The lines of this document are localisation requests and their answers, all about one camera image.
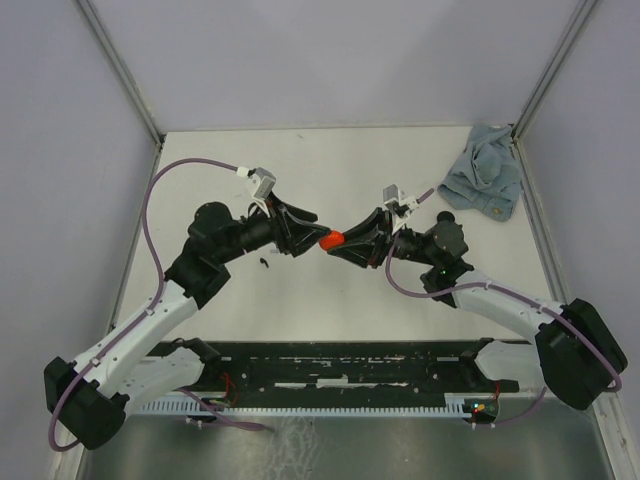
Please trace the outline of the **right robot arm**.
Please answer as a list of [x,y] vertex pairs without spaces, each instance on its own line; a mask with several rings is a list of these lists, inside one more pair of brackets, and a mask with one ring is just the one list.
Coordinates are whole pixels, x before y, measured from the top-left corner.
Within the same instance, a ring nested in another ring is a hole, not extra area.
[[320,246],[359,267],[383,267],[389,284],[407,297],[480,315],[524,339],[521,345],[492,340],[462,362],[459,379],[469,390],[505,379],[490,362],[492,356],[502,367],[533,360],[544,387],[577,410],[622,387],[628,360],[597,309],[579,298],[569,303],[540,299],[485,275],[465,261],[463,228],[449,211],[419,233],[395,228],[391,213],[378,208],[352,229],[329,233]]

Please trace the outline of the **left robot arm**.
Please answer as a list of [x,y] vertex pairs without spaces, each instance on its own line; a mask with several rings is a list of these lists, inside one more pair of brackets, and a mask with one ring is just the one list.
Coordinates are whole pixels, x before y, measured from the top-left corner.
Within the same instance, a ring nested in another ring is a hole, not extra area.
[[200,206],[182,251],[168,269],[157,271],[158,284],[147,303],[73,360],[56,357],[46,365],[50,447],[56,452],[78,445],[95,450],[144,404],[192,384],[201,390],[215,387],[221,366],[201,340],[187,340],[165,357],[147,356],[220,292],[231,278],[228,263],[269,244],[297,257],[329,232],[316,214],[275,195],[238,219],[221,202]]

